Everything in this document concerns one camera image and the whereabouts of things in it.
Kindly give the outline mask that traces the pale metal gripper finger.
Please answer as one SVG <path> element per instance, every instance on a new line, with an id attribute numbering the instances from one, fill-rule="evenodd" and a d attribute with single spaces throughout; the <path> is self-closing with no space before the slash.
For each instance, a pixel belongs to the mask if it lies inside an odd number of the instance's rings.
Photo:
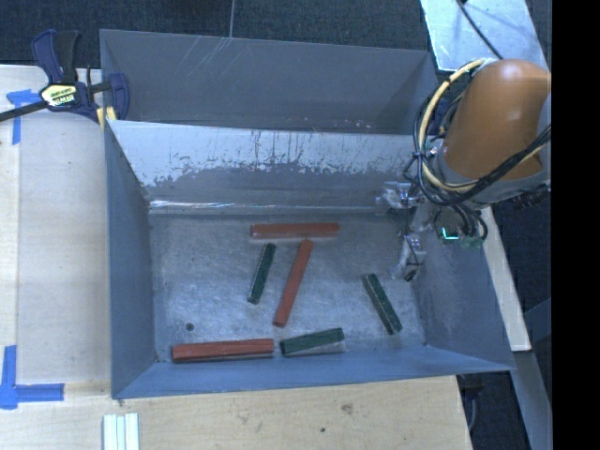
<path id="1" fill-rule="evenodd" d="M 427 251 L 421 236 L 417 233 L 407 233 L 402 238 L 399 259 L 392 268 L 392 277 L 412 281 L 421 270 L 426 256 Z"/>
<path id="2" fill-rule="evenodd" d="M 422 193 L 411 182 L 387 181 L 375 198 L 375 212 L 383 215 L 392 210 L 410 210 L 422 203 Z"/>

